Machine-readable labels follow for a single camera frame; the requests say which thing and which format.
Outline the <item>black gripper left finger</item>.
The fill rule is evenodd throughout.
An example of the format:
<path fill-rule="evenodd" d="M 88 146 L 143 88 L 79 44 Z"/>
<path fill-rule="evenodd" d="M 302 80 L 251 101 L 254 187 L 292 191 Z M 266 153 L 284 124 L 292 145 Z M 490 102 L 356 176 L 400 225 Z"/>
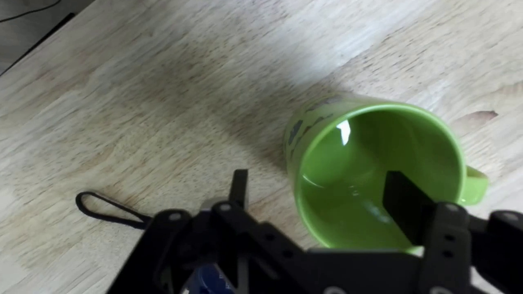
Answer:
<path fill-rule="evenodd" d="M 248 171 L 235 169 L 231 174 L 228 200 L 236 204 L 238 207 L 244 207 L 246 186 L 248 186 Z"/>

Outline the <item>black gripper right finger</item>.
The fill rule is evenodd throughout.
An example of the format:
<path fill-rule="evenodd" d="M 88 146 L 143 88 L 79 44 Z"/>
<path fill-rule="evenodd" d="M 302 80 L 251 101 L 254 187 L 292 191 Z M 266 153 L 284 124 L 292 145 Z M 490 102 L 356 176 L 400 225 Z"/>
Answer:
<path fill-rule="evenodd" d="M 401 171 L 387 171 L 382 205 L 411 244 L 421 244 L 434 202 Z"/>

